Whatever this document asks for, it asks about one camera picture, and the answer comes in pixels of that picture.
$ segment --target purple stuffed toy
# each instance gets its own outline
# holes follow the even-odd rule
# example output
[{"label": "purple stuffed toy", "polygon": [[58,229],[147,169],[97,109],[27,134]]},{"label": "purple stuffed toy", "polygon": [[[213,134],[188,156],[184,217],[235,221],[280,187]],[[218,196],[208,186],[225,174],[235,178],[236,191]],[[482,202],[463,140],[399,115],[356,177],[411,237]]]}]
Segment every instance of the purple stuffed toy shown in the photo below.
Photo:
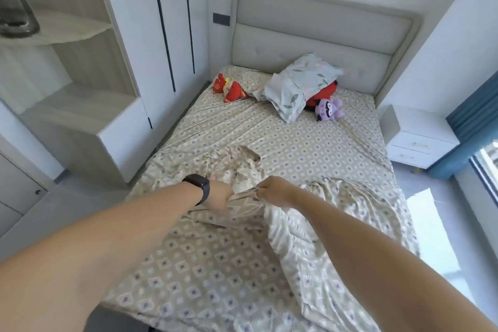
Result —
[{"label": "purple stuffed toy", "polygon": [[344,112],[339,109],[341,106],[342,101],[340,99],[321,99],[315,107],[316,120],[329,121],[341,118],[344,116]]}]

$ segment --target bed frame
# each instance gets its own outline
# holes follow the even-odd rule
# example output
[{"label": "bed frame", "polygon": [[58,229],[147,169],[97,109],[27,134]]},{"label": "bed frame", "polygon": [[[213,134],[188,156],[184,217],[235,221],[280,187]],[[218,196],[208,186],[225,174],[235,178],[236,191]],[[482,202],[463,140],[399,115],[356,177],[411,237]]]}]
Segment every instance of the bed frame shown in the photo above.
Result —
[{"label": "bed frame", "polygon": [[315,52],[348,70],[340,87],[375,95],[420,25],[413,12],[339,0],[232,0],[232,64],[274,73]]}]

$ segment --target smartwatch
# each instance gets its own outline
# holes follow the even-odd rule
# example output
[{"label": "smartwatch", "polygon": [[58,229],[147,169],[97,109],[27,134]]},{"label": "smartwatch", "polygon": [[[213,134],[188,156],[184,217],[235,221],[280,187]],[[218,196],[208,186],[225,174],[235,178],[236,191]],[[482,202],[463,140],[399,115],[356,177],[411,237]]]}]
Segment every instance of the smartwatch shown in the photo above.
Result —
[{"label": "smartwatch", "polygon": [[191,174],[191,175],[185,176],[185,178],[182,181],[186,181],[192,185],[198,186],[204,192],[204,195],[202,196],[202,200],[200,200],[200,202],[197,205],[200,205],[201,203],[203,203],[205,200],[208,199],[208,197],[209,197],[209,180],[207,178],[205,178],[201,175],[198,175],[198,174]]}]

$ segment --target white nightstand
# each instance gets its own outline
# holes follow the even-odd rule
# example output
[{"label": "white nightstand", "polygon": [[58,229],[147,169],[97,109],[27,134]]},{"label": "white nightstand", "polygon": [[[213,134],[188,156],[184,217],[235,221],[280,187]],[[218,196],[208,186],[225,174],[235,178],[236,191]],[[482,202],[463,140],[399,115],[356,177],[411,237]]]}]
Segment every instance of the white nightstand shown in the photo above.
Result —
[{"label": "white nightstand", "polygon": [[381,130],[390,160],[424,169],[460,143],[443,117],[399,105],[384,113]]}]

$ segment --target drawer handle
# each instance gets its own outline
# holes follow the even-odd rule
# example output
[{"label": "drawer handle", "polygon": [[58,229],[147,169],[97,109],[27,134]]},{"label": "drawer handle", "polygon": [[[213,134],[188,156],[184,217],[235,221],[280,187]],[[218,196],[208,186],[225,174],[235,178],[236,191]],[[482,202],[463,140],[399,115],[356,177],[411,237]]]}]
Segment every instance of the drawer handle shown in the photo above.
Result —
[{"label": "drawer handle", "polygon": [[417,147],[422,147],[423,149],[429,149],[430,148],[429,146],[419,145],[418,143],[414,143],[413,145],[417,146]]}]

